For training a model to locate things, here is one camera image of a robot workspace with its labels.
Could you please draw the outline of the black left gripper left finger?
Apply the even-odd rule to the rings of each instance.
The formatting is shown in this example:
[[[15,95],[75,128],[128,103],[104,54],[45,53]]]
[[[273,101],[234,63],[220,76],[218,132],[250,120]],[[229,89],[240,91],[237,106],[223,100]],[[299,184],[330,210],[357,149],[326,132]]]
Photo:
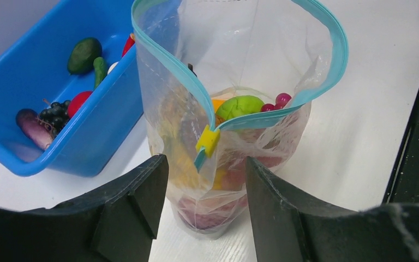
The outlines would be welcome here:
[[[168,171],[159,154],[51,209],[0,209],[0,261],[148,261]]]

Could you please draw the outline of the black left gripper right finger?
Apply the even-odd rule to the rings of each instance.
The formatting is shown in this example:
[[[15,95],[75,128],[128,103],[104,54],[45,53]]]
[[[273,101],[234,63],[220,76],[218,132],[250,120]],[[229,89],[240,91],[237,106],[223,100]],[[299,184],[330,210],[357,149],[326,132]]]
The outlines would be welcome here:
[[[348,210],[297,188],[257,159],[246,187],[258,261],[419,261],[419,203]]]

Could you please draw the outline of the yellow banana bunch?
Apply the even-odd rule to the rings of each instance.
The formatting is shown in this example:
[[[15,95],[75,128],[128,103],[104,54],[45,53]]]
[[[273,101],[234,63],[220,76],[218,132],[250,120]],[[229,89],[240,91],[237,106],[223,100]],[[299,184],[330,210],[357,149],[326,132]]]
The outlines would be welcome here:
[[[171,157],[170,181],[179,189],[206,191],[210,182],[195,168],[196,142],[208,123],[205,110],[187,92],[165,91],[158,107],[163,153]]]

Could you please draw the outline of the red grape bunch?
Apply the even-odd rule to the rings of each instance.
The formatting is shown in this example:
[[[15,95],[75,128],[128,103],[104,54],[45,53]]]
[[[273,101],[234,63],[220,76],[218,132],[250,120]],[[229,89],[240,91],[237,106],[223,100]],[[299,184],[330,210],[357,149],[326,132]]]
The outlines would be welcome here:
[[[270,104],[270,103],[264,104],[261,107],[261,112],[283,109],[291,99],[292,99],[292,96],[289,95],[288,93],[280,93],[276,96],[275,103],[274,104]]]

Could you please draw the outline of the green apple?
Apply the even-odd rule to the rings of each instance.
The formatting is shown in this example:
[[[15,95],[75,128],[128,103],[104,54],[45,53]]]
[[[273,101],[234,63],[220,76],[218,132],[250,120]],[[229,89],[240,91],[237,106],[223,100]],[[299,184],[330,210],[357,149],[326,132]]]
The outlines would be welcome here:
[[[216,115],[227,121],[236,117],[259,113],[264,104],[265,102],[256,96],[235,96],[226,100],[217,110]]]

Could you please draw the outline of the clear zip top bag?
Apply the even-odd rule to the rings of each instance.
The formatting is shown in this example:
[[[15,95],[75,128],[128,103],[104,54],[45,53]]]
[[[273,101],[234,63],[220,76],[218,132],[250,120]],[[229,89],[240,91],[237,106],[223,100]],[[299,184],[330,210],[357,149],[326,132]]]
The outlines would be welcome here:
[[[345,31],[319,1],[135,1],[131,20],[175,219],[217,239],[247,207],[247,158],[283,166],[312,101],[342,78]]]

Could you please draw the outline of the purple onion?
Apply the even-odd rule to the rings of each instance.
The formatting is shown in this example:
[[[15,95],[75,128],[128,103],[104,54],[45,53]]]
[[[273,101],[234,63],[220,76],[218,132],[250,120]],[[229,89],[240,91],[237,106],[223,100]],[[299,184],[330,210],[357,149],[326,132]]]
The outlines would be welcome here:
[[[195,200],[182,197],[177,204],[177,214],[182,222],[199,233],[220,231],[230,224],[248,206],[247,196],[234,199],[218,196]]]

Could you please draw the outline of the yellow bell pepper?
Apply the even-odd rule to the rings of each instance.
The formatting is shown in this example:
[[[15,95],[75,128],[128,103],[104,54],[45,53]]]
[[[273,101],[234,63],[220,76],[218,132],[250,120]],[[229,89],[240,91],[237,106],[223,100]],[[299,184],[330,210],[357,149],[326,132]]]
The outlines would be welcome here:
[[[212,101],[214,112],[217,112],[220,106],[225,102],[225,100],[221,100],[221,99],[212,99],[211,101]]]

